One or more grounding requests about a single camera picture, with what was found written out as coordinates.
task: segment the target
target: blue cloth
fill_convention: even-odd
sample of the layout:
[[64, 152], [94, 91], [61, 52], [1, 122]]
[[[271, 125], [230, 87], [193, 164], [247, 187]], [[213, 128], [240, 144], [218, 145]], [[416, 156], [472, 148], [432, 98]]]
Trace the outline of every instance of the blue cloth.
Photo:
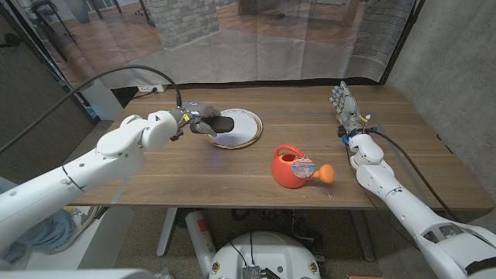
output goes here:
[[27, 245], [40, 251], [55, 250], [71, 239], [75, 228], [71, 215], [61, 209], [21, 235], [7, 250], [0, 253], [0, 258], [15, 264], [26, 254]]

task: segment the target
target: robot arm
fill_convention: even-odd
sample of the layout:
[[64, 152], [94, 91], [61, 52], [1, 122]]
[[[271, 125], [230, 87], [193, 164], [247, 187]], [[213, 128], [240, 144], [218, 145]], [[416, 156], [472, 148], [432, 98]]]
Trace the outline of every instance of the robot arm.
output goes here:
[[339, 136], [354, 153], [350, 163], [356, 179], [384, 201], [439, 278], [496, 277], [496, 235], [444, 219], [413, 195], [394, 177], [383, 150], [366, 134], [363, 117], [346, 84], [341, 82], [332, 93], [330, 101], [343, 125]]
[[0, 251], [93, 187], [137, 173], [145, 165], [146, 151], [161, 150], [169, 139], [177, 140], [187, 124], [194, 133], [213, 136], [233, 129], [231, 118], [202, 103], [187, 102], [151, 113], [148, 119], [131, 115], [90, 152], [1, 194]]

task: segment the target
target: watering can handle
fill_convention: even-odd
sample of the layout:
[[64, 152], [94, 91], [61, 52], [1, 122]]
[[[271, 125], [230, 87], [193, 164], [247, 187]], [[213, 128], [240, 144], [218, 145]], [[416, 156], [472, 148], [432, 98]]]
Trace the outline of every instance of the watering can handle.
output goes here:
[[279, 156], [280, 151], [283, 149], [287, 149], [287, 150], [291, 150], [291, 151], [295, 152], [298, 155], [298, 157], [300, 157], [300, 158], [303, 158], [305, 156], [303, 151], [292, 146], [291, 144], [283, 144], [283, 145], [279, 146], [278, 148], [276, 148], [276, 150], [274, 151], [274, 159], [277, 158], [277, 156]]

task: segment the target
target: label on watering can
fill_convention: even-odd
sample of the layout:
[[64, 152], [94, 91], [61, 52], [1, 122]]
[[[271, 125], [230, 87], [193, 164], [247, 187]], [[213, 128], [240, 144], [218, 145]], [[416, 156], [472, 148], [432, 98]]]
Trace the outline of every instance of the label on watering can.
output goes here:
[[297, 159], [293, 162], [291, 171], [298, 178], [311, 177], [315, 171], [315, 164], [308, 158]]

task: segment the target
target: brick pillar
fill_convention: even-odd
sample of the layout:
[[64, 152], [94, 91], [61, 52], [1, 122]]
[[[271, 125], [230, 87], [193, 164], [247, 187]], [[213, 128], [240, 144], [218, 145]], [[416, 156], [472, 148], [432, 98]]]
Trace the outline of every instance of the brick pillar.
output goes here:
[[373, 58], [388, 64], [405, 27], [414, 0], [374, 0], [360, 24], [353, 55]]
[[219, 30], [215, 0], [148, 0], [148, 5], [164, 48]]

